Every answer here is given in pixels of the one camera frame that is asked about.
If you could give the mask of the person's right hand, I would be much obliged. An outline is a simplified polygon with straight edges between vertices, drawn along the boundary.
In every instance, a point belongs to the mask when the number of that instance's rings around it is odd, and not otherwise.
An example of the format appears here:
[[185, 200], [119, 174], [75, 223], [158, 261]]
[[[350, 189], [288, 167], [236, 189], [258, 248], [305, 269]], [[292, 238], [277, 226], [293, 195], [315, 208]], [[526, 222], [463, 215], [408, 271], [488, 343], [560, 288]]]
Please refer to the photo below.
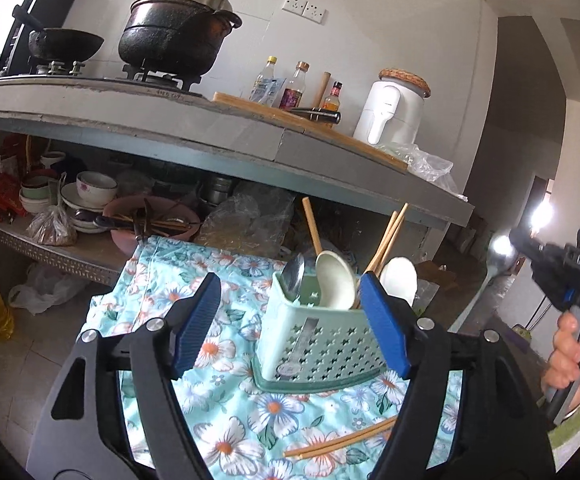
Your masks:
[[[548, 367], [541, 377], [541, 389], [564, 389], [571, 382], [580, 380], [580, 342], [575, 338], [578, 322], [570, 312], [564, 312], [558, 319], [552, 342], [553, 351], [548, 359]], [[580, 383], [570, 402], [570, 411], [580, 405]]]

